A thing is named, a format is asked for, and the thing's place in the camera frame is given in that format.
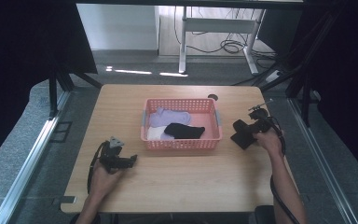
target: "desk leg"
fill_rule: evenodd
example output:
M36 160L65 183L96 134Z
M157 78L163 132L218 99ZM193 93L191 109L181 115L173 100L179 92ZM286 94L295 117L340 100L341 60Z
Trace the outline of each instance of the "desk leg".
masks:
M251 69L251 73L253 76L258 75L258 70L257 67L255 66L255 61L252 57L252 49L255 44L255 38L257 37L258 30L260 29L261 20L263 19L263 15L265 11L266 11L265 9L262 9L260 15L258 15L257 19L255 20L255 25L251 33L251 37L249 38L249 43L247 47L243 49L243 53L245 54L246 61L249 64L249 68Z
M186 71L186 7L183 7L182 17L182 44L179 52L179 73L183 74Z

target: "human arm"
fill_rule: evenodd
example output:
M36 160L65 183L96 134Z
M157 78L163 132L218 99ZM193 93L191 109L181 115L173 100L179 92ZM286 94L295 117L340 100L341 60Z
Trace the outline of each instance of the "human arm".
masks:
M282 143L271 128L266 133L254 133L254 138L263 147L271 161L273 183L279 197L291 211L299 223L307 223L304 204L301 202L295 183L284 163ZM293 223L289 216L283 211L277 200L274 199L275 221L277 224Z
M124 170L116 170L115 173L110 175L103 168L99 160L95 162L89 196L84 202L76 224L90 224L92 222L98 213L103 199L113 190L123 173Z

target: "wooden table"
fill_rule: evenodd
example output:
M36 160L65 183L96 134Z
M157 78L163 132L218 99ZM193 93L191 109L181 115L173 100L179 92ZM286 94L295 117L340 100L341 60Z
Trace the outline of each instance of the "wooden table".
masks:
M146 98L207 98L218 96L223 139L213 151L159 154L147 151L141 140ZM231 139L237 119L253 123L248 109L264 103L256 87L104 85L95 105L65 196L66 213L81 211L87 198L92 157L110 136L125 143L120 157L138 155L132 169L108 195L101 212L246 212L272 204L271 167L267 152L257 144L242 150Z

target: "pink plastic basket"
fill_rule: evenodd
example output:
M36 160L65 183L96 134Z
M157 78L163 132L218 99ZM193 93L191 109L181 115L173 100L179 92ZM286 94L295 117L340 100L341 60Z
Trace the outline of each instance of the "pink plastic basket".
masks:
M191 116L190 126L205 127L200 139L147 140L150 115L158 107L186 111ZM213 99L147 99L141 127L141 139L147 149L214 149L222 139L222 126Z

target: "human hand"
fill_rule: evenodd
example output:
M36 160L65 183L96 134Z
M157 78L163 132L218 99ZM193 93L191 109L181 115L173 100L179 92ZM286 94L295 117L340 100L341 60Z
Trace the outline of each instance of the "human hand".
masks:
M265 133L254 133L253 137L257 139L257 142L268 152L270 157L283 158L282 143L273 128Z
M123 174L124 170L121 169L116 169L111 174L107 173L100 161L97 160L94 165L89 195L95 200L103 200L113 190Z

